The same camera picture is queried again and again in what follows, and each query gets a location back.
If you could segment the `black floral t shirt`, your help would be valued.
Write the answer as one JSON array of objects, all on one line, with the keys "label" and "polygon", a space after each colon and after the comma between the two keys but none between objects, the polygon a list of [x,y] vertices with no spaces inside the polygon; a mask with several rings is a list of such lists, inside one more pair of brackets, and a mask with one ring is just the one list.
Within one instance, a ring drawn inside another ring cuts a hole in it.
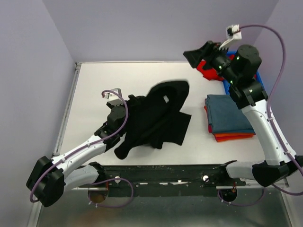
[{"label": "black floral t shirt", "polygon": [[132,148],[147,145],[162,149],[163,143],[182,145],[191,115],[180,110],[189,94],[186,80],[153,86],[140,105],[130,110],[124,141],[114,150],[125,159]]}]

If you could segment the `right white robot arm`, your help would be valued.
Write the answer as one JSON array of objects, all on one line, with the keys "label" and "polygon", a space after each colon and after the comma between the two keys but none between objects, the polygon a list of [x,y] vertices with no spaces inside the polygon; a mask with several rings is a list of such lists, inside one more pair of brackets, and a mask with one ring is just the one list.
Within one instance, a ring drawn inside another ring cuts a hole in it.
[{"label": "right white robot arm", "polygon": [[255,79],[262,60],[257,48],[241,45],[231,59],[220,43],[207,41],[201,48],[185,51],[184,57],[192,68],[205,61],[204,70],[214,69],[229,82],[229,94],[237,107],[250,122],[264,152],[260,163],[233,161],[218,173],[218,181],[229,185],[235,178],[257,181],[263,187],[301,171],[303,157],[289,145],[279,128],[271,108],[269,97],[260,82]]}]

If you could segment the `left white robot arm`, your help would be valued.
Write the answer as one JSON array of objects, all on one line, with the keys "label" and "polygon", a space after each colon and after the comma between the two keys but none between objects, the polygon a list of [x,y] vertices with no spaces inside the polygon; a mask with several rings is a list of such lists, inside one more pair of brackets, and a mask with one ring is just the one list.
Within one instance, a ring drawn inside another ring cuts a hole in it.
[{"label": "left white robot arm", "polygon": [[114,106],[107,121],[84,143],[62,155],[39,158],[26,182],[30,201],[49,207],[70,189],[86,184],[101,186],[105,181],[102,166],[98,163],[85,165],[85,162],[104,154],[120,141],[128,116],[127,105]]}]

